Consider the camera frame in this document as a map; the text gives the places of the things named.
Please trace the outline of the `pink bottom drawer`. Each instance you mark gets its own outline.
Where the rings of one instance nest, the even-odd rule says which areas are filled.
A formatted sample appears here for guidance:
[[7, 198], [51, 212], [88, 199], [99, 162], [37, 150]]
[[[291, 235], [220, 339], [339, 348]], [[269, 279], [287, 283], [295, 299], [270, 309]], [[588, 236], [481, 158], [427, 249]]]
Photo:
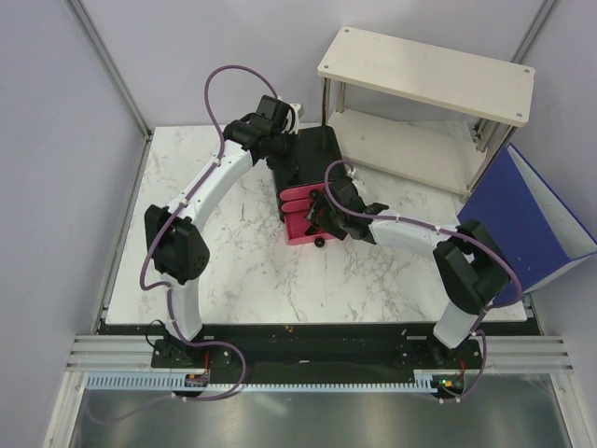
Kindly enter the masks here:
[[313, 234], [308, 234], [307, 230], [311, 223], [307, 220], [308, 212], [306, 210], [292, 212], [285, 215], [285, 236], [286, 242], [290, 246], [314, 244], [316, 240], [324, 241], [334, 239], [334, 236], [319, 229]]

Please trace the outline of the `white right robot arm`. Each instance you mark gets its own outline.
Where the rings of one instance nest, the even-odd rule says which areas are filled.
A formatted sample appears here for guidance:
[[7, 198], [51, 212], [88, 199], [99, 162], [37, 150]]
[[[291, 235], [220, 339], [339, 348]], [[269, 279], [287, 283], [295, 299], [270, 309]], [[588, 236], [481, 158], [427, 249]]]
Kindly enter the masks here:
[[460, 344], [472, 335], [495, 298], [508, 285], [513, 303], [522, 296], [521, 282], [497, 243], [477, 220], [458, 226], [434, 225], [399, 215], [387, 205], [366, 205], [350, 177], [309, 188], [306, 216], [309, 233], [322, 230], [340, 240], [350, 236], [372, 245], [395, 246], [433, 260], [449, 299], [427, 344], [429, 360], [449, 367], [461, 355]]

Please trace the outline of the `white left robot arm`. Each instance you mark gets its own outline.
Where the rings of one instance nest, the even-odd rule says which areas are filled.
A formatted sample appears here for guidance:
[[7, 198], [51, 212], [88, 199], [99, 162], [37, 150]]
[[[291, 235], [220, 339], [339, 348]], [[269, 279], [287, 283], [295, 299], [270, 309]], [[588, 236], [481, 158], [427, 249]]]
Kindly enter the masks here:
[[205, 224], [243, 175], [261, 160], [284, 157], [292, 138], [288, 133], [222, 136], [219, 151], [181, 194], [146, 210], [147, 254], [139, 283], [144, 291], [166, 288], [167, 329], [177, 337], [172, 354], [185, 367], [197, 366], [205, 353], [203, 342], [195, 339], [202, 330], [199, 278], [210, 260], [202, 237]]

